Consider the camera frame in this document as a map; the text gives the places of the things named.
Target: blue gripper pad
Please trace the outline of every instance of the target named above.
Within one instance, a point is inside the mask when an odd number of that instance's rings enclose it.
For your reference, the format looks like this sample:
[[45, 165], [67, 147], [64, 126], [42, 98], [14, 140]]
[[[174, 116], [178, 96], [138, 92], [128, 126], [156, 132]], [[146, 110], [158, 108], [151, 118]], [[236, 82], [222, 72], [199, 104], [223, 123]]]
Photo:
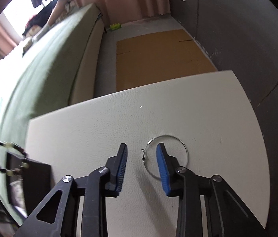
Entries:
[[116, 188], [115, 191], [120, 192], [123, 186], [124, 175], [126, 170], [128, 152], [127, 149], [124, 151], [123, 157], [121, 158], [120, 165], [118, 168], [117, 176], [116, 176]]
[[170, 174], [167, 169], [167, 165], [165, 163], [165, 159], [160, 144], [157, 145], [156, 153], [157, 153], [157, 162], [158, 162], [158, 167], [159, 167], [159, 172], [161, 177], [162, 188], [165, 191], [165, 194], [168, 196], [171, 192]]

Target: gray wall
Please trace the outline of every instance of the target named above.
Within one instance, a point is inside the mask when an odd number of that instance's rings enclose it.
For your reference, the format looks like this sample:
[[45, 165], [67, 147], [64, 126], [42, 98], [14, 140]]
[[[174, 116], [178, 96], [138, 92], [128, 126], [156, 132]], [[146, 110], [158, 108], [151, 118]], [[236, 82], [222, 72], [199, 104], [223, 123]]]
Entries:
[[270, 166], [267, 230], [278, 236], [278, 10], [269, 0], [170, 0], [171, 15], [219, 70], [239, 79], [260, 123]]

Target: cardboard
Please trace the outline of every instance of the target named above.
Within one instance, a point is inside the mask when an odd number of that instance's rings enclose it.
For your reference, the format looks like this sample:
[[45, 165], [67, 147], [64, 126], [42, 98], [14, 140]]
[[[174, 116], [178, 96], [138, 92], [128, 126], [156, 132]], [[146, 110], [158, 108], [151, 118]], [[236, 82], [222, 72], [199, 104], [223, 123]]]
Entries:
[[117, 42], [116, 90], [216, 71], [183, 30], [171, 30]]

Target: white tabletop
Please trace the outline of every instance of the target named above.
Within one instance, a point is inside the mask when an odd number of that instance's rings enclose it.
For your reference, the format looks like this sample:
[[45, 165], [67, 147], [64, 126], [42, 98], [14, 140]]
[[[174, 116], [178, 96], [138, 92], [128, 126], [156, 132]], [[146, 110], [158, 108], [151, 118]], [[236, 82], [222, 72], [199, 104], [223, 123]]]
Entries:
[[[109, 236], [175, 236], [178, 198], [165, 195], [142, 161], [141, 149], [161, 134], [180, 138], [189, 150], [188, 168], [205, 177], [221, 175], [266, 225], [270, 182], [265, 145], [231, 71], [117, 92], [33, 119], [26, 150], [30, 158], [50, 164], [58, 182], [64, 175], [77, 178], [104, 166], [126, 143], [122, 192], [106, 199]], [[177, 144], [164, 143], [169, 154], [176, 154]], [[184, 163], [184, 153], [179, 154]]]

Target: metal ring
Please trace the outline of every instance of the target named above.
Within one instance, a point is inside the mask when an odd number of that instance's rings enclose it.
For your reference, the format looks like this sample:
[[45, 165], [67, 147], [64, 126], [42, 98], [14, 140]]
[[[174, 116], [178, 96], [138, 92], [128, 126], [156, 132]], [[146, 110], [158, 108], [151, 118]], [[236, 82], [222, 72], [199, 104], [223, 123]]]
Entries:
[[146, 154], [146, 150], [148, 149], [149, 145], [151, 144], [151, 142], [153, 142], [154, 140], [158, 139], [158, 138], [161, 138], [161, 137], [171, 137], [171, 138], [174, 138], [175, 140], [179, 141], [185, 148], [185, 151], [186, 151], [186, 156], [187, 156], [187, 162], [186, 162], [186, 165], [185, 167], [188, 166], [188, 162], [189, 162], [189, 153], [188, 153], [188, 149], [185, 145], [185, 143], [183, 143], [183, 141], [173, 135], [170, 135], [170, 134], [163, 134], [163, 135], [159, 135], [157, 137], [154, 137], [152, 138], [150, 141], [148, 141], [148, 143], [146, 144], [146, 148], [145, 149], [141, 149], [141, 151], [143, 152], [143, 156], [142, 156], [142, 160], [143, 160], [143, 164], [144, 164], [144, 167], [146, 168], [147, 172], [149, 173], [149, 175], [151, 175], [154, 179], [157, 179], [157, 180], [161, 180], [160, 177], [157, 177], [156, 175], [154, 175], [153, 173], [151, 173], [148, 169], [148, 167], [146, 166], [146, 158], [145, 158], [145, 154]]

